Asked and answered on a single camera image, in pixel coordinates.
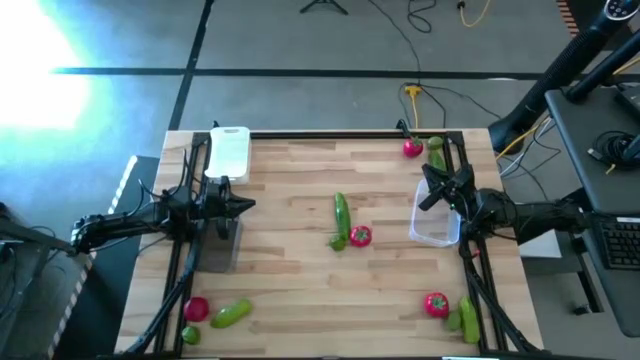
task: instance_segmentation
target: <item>red tomato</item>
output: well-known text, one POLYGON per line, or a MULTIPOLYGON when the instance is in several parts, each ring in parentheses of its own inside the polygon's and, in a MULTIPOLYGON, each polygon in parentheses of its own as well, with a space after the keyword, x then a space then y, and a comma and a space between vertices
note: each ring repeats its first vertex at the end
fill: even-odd
POLYGON ((424 298, 424 311, 434 317, 449 316, 449 300, 443 293, 435 292, 424 298))
POLYGON ((187 321, 200 322, 209 315, 209 302, 207 299, 194 296, 184 304, 184 318, 187 321))
POLYGON ((371 244, 371 229, 366 226, 360 225, 351 229, 351 245, 355 247, 365 247, 371 244))
POLYGON ((422 143, 422 141, 418 138, 412 137, 404 142, 402 152, 404 153, 404 156, 413 158, 422 154, 423 149, 424 144, 422 143))

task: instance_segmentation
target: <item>plastic container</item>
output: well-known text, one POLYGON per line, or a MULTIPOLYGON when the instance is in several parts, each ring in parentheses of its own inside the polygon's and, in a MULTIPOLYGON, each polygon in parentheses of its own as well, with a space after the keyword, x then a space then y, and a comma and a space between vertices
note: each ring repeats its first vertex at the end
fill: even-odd
POLYGON ((211 157, 204 174, 211 180, 228 176, 231 184, 249 182, 251 133, 248 128, 217 127, 211 129, 211 157))
POLYGON ((436 247, 456 244, 460 238, 460 215, 451 210, 444 200, 438 201, 429 211, 420 210, 418 204, 428 195, 429 184, 423 179, 413 200, 409 238, 436 247))

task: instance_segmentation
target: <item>wooden table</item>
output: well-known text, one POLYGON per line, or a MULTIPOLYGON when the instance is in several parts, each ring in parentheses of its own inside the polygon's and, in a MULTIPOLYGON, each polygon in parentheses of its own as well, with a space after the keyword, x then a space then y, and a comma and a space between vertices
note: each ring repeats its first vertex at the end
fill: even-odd
MULTIPOLYGON (((502 189, 488 132, 463 134, 476 186, 502 189)), ((178 183, 182 152, 190 149, 192 137, 193 132, 167 133, 156 192, 178 183)), ((241 217, 237 269, 197 273, 192 296, 209 299, 214 311, 246 297, 254 311, 227 329, 199 324, 202 342, 186 345, 183 355, 475 354, 476 346, 422 312, 428 292, 444 292, 457 303, 467 284, 457 248, 429 247, 408 237, 425 157, 408 160, 400 147, 397 139, 253 140, 250 184, 232 187, 257 201, 241 217), (333 196, 338 191, 347 197, 352 224, 372 226, 372 246, 341 253, 327 246, 336 231, 333 196)), ((434 233, 444 231, 447 211, 442 206, 429 212, 434 233)), ((145 236, 141 246, 158 237, 145 236)), ((493 238, 488 249, 501 305, 525 336, 542 346, 516 243, 493 238)), ((116 350, 132 344, 159 308, 170 253, 171 242, 164 241, 138 258, 116 350)), ((176 330, 175 310, 167 348, 176 330)), ((488 311, 484 314, 490 328, 488 311)), ((492 333, 487 331, 490 344, 492 333)))

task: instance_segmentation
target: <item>green vegetable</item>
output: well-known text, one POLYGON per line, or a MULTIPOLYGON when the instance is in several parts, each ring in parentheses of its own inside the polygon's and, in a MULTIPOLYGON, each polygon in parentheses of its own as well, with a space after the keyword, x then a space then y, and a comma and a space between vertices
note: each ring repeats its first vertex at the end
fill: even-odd
POLYGON ((447 329, 449 331, 460 330, 462 327, 462 319, 460 318, 460 311, 454 310, 449 313, 449 317, 447 318, 447 329))
POLYGON ((445 165, 444 160, 442 160, 442 156, 440 155, 440 149, 442 149, 443 145, 444 140, 442 140, 441 137, 430 137, 429 140, 427 140, 427 149, 429 149, 427 161, 429 162, 429 165, 434 168, 447 171, 447 165, 445 165))
POLYGON ((342 193, 336 193, 336 223, 338 224, 338 235, 345 239, 349 238, 351 231, 351 217, 349 216, 349 205, 342 193))
POLYGON ((216 316, 211 319, 209 325, 218 329, 229 327, 249 314, 252 309, 253 305, 251 305, 251 302, 249 300, 239 300, 227 307, 220 309, 216 316))
POLYGON ((429 162, 429 165, 433 166, 434 168, 442 171, 447 171, 447 165, 445 165, 444 160, 442 160, 442 156, 440 156, 440 152, 438 150, 429 150, 427 161, 429 162))
POLYGON ((463 296, 462 299, 460 299, 458 311, 462 318, 464 341, 468 344, 476 344, 480 341, 480 325, 476 317, 476 309, 468 296, 463 296))
POLYGON ((430 137, 429 140, 427 140, 427 149, 429 150, 440 150, 442 149, 443 145, 444 140, 442 140, 442 138, 439 136, 433 136, 430 137))
POLYGON ((329 246, 334 251, 342 251, 347 247, 347 239, 343 238, 341 235, 333 235, 331 237, 331 241, 329 241, 329 246))
POLYGON ((182 329, 182 340, 190 345, 197 345, 200 342, 200 330, 195 326, 187 326, 182 329))

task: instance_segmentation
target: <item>gray floor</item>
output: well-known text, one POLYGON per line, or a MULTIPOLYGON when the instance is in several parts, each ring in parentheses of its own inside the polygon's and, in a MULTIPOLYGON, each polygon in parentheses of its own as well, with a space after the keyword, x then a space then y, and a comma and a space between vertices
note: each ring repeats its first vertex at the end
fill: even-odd
MULTIPOLYGON (((415 69, 406 43, 382 15, 364 0, 339 1, 351 12, 349 17, 321 7, 301 16, 297 11, 305 1, 218 0, 198 67, 415 69)), ((434 26, 430 35, 407 25, 404 1, 377 2, 415 42, 423 70, 540 72, 570 40, 554 0, 494 0, 485 21, 474 29, 460 25, 453 1, 440 2, 425 13, 434 26)), ((25 5, 21 11, 37 10, 36 19, 45 24, 33 27, 35 44, 29 47, 29 59, 42 58, 47 68, 184 67, 203 4, 204 0, 42 0, 39 8, 25 5), (38 55, 38 49, 51 46, 65 51, 38 55)), ((481 2, 469 1, 469 17, 480 7, 481 2)), ((160 155, 182 80, 79 75, 10 79, 23 85, 16 85, 6 102, 11 116, 0 120, 0 199, 26 224, 49 226, 62 238, 80 216, 107 209, 131 155, 160 155), (36 81, 48 87, 28 86, 36 81)), ((390 128, 404 117, 398 101, 403 81, 195 77, 180 129, 208 129, 213 120, 252 129, 390 128)), ((473 96, 500 115, 507 114, 532 84, 424 83, 473 96)), ((448 127, 485 127, 493 121, 455 94, 432 94, 446 107, 448 127)), ((442 126, 443 114, 433 101, 420 95, 418 106, 421 127, 442 126)), ((555 130, 543 141, 562 147, 555 130)), ((549 154, 534 146, 524 164, 533 167, 549 154)), ((564 153, 536 176, 552 198, 578 186, 564 153), (558 184, 555 179, 561 174, 572 181, 558 184)), ((528 176, 505 180, 505 187, 518 201, 543 198, 528 176)), ((19 314, 10 353, 46 350, 77 269, 62 256, 45 268, 19 314)), ((609 309, 580 318, 570 315, 569 303, 584 302, 577 278, 530 276, 529 285, 548 349, 618 359, 640 352, 640 340, 624 338, 609 309)))

